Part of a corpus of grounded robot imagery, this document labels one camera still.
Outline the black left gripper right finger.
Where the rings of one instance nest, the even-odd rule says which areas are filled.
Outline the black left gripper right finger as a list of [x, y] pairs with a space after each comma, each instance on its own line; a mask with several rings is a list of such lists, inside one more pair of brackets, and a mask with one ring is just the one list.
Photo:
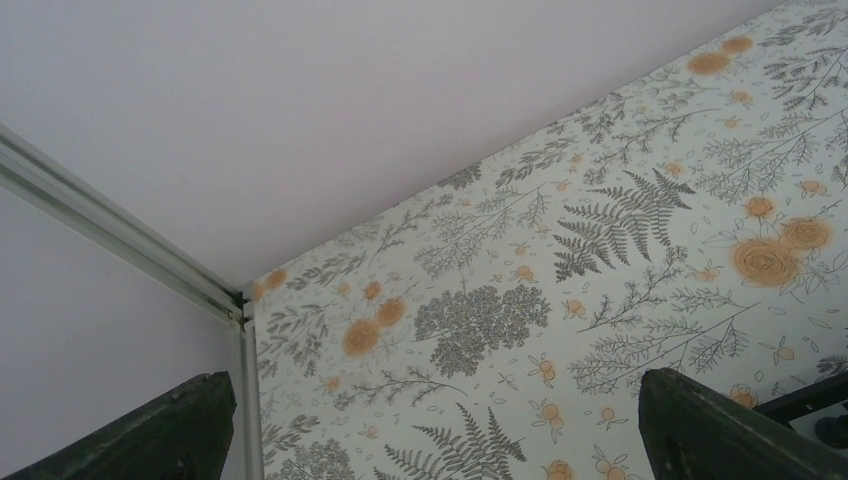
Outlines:
[[656, 479], [845, 479], [847, 458], [670, 368], [647, 371], [639, 432]]

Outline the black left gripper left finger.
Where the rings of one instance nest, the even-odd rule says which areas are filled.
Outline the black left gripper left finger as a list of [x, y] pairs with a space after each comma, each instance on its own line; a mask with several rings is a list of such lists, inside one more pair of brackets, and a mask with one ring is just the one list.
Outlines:
[[226, 371], [197, 375], [9, 479], [220, 479], [237, 401]]

